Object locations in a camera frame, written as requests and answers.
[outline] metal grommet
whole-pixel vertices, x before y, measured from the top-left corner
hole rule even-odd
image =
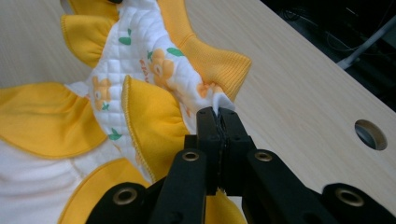
[[[272,156],[265,152],[256,152],[256,154],[254,154],[254,157],[256,157],[256,159],[259,161],[271,161],[272,160]]]
[[[335,196],[337,196],[337,198],[341,202],[349,204],[351,206],[361,207],[364,205],[363,198],[359,196],[359,194],[349,189],[336,189]]]
[[[182,157],[185,161],[196,161],[199,159],[199,154],[195,152],[186,152]]]
[[[114,196],[113,202],[116,205],[125,205],[133,202],[137,198],[137,191],[133,188],[119,189]]]

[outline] fabric fold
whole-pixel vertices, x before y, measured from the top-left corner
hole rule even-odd
[[[38,157],[60,159],[106,140],[90,101],[59,83],[0,90],[0,139]]]

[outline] cartoon print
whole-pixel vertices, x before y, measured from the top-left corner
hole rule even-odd
[[[108,89],[111,87],[111,82],[108,78],[102,79],[100,82],[98,77],[92,78],[93,94],[95,97],[95,108],[97,110],[108,110],[108,101],[111,100]]]
[[[154,74],[154,82],[157,86],[170,91],[167,80],[173,75],[174,63],[172,60],[165,59],[162,49],[155,49],[150,55],[151,64],[149,70]]]

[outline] screw hole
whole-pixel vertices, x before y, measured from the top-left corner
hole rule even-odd
[[[349,189],[337,189],[335,191],[335,196],[346,204],[354,207],[361,207],[364,205],[364,200],[359,194],[349,190]]]
[[[113,196],[113,202],[116,205],[125,205],[133,202],[136,197],[137,191],[133,188],[119,189]]]
[[[356,121],[355,132],[367,147],[384,150],[388,146],[386,136],[375,124],[368,120],[360,119]]]

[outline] white fabric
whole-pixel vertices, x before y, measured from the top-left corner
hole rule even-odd
[[[82,156],[44,160],[0,141],[0,223],[57,223],[70,196],[94,169],[121,157],[110,141]]]
[[[133,139],[129,134],[121,106],[122,84],[126,76],[156,84],[180,101],[183,119],[195,133],[195,114],[213,106],[234,109],[233,103],[216,86],[204,86],[188,59],[171,42],[155,0],[124,0],[119,7],[120,20],[112,27],[102,58],[87,80],[94,115],[105,133],[123,155],[150,180],[148,172],[135,159]],[[156,60],[161,55],[163,60]],[[173,65],[173,71],[166,74]]]

